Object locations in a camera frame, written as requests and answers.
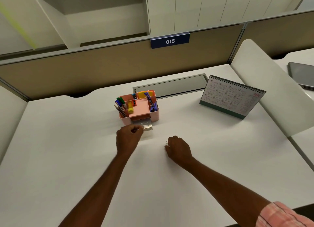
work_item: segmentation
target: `hand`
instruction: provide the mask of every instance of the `hand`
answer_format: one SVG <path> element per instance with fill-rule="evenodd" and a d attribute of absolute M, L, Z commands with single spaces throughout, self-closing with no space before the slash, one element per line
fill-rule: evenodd
<path fill-rule="evenodd" d="M 168 138 L 168 146 L 165 146 L 168 157 L 182 168 L 187 168 L 195 159 L 192 156 L 190 146 L 182 138 L 173 136 Z"/>
<path fill-rule="evenodd" d="M 127 125 L 117 131 L 117 156 L 122 156 L 127 159 L 134 152 L 139 140 L 144 132 L 141 125 Z"/>

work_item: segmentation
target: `left hand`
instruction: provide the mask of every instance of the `left hand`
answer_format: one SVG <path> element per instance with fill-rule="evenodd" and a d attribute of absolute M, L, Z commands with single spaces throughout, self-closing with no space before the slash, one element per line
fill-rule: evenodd
<path fill-rule="evenodd" d="M 127 125 L 117 131 L 117 156 L 129 158 L 144 132 L 141 125 Z"/>

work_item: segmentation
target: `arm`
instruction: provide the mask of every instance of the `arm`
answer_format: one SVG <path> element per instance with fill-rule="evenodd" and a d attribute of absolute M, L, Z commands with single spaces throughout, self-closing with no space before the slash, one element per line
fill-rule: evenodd
<path fill-rule="evenodd" d="M 168 156 L 191 173 L 242 227 L 254 227 L 270 202 L 250 189 L 206 167 L 191 154 L 189 145 L 177 136 L 168 139 Z"/>
<path fill-rule="evenodd" d="M 124 126 L 117 131 L 117 155 L 99 180 L 65 217 L 59 227 L 101 226 L 122 171 L 142 134 L 143 128 L 140 125 Z"/>

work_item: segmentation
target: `calendar spiral binding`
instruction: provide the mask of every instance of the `calendar spiral binding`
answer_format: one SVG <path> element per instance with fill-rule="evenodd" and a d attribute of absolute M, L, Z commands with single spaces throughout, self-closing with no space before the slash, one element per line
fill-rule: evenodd
<path fill-rule="evenodd" d="M 216 80 L 219 80 L 219 81 L 225 81 L 228 84 L 236 85 L 236 86 L 239 86 L 241 88 L 245 88 L 245 89 L 248 89 L 248 90 L 253 90 L 254 92 L 258 92 L 258 93 L 262 93 L 262 94 L 266 93 L 265 90 L 260 90 L 260 89 L 257 89 L 257 88 L 254 88 L 254 87 L 251 87 L 251 86 L 248 86 L 248 85 L 240 84 L 240 83 L 237 83 L 237 82 L 234 82 L 234 81 L 231 81 L 231 80 L 227 80 L 227 79 L 224 79 L 224 78 L 221 78 L 221 77 L 218 77 L 218 76 L 210 75 L 209 77 L 212 77 L 212 78 L 214 78 Z"/>

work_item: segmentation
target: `right hand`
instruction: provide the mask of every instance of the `right hand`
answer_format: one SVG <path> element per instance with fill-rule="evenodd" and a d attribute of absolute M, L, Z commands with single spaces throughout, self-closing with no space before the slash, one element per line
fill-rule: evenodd
<path fill-rule="evenodd" d="M 177 136 L 168 138 L 168 146 L 165 146 L 168 157 L 182 168 L 187 168 L 195 159 L 192 156 L 190 146 Z"/>

